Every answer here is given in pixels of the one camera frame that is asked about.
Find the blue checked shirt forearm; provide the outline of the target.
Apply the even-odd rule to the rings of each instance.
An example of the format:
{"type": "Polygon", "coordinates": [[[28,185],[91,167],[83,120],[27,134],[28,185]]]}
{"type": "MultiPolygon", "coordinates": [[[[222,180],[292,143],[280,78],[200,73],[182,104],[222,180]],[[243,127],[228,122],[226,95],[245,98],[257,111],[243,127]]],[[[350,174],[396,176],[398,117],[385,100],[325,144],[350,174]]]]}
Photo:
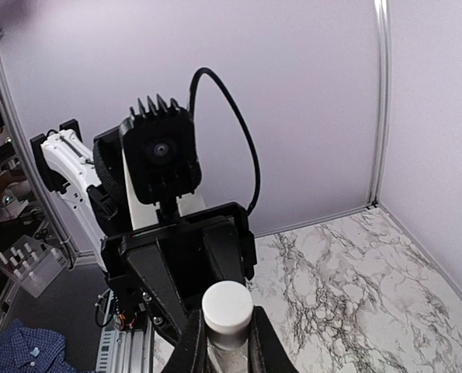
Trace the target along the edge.
{"type": "Polygon", "coordinates": [[[0,373],[77,372],[66,360],[66,346],[62,334],[29,328],[16,319],[0,331],[0,373]]]}

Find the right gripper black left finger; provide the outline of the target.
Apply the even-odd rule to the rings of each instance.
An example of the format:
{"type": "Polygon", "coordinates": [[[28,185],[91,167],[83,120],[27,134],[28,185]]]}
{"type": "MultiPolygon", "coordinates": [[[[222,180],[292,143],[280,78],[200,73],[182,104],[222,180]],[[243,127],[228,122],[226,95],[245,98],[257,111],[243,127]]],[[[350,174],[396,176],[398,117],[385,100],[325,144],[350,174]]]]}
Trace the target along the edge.
{"type": "Polygon", "coordinates": [[[164,373],[207,372],[207,336],[203,311],[195,310],[169,358],[164,373]]]}

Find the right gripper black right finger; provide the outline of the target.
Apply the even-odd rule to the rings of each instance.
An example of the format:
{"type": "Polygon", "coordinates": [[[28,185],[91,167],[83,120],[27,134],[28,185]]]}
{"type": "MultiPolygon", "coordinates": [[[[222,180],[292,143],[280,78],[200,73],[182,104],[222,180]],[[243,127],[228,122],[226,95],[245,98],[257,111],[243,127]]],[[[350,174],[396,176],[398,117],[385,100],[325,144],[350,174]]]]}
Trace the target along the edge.
{"type": "Polygon", "coordinates": [[[248,334],[248,372],[297,373],[261,306],[255,306],[248,334]]]}

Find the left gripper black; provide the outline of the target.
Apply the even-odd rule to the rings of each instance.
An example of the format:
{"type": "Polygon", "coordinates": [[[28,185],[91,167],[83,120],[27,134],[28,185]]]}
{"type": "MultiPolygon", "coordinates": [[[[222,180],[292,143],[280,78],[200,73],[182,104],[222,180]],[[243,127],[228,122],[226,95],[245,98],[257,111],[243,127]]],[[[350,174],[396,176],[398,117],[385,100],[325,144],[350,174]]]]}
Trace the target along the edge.
{"type": "Polygon", "coordinates": [[[218,281],[244,284],[255,275],[255,236],[248,212],[236,202],[111,235],[102,244],[106,281],[123,310],[151,298],[156,331],[176,344],[190,313],[218,281]]]}

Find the clear nail polish bottle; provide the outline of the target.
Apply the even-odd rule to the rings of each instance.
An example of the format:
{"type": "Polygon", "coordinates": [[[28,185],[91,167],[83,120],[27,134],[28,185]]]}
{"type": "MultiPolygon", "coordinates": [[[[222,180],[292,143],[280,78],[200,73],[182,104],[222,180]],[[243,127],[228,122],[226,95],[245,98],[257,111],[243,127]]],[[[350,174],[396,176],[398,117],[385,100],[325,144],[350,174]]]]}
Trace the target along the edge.
{"type": "Polygon", "coordinates": [[[208,330],[207,356],[216,372],[248,371],[248,337],[244,332],[221,334],[208,330]]]}

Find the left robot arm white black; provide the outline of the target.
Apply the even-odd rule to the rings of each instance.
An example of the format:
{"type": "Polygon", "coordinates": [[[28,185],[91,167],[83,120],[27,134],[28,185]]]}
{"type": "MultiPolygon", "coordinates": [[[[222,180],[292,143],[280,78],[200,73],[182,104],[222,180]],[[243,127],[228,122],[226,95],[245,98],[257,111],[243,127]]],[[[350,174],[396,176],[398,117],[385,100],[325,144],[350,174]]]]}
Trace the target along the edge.
{"type": "Polygon", "coordinates": [[[248,211],[236,202],[207,207],[197,193],[190,119],[123,124],[92,148],[70,120],[30,144],[46,188],[88,236],[121,329],[152,323],[176,343],[208,288],[253,278],[248,211]]]}

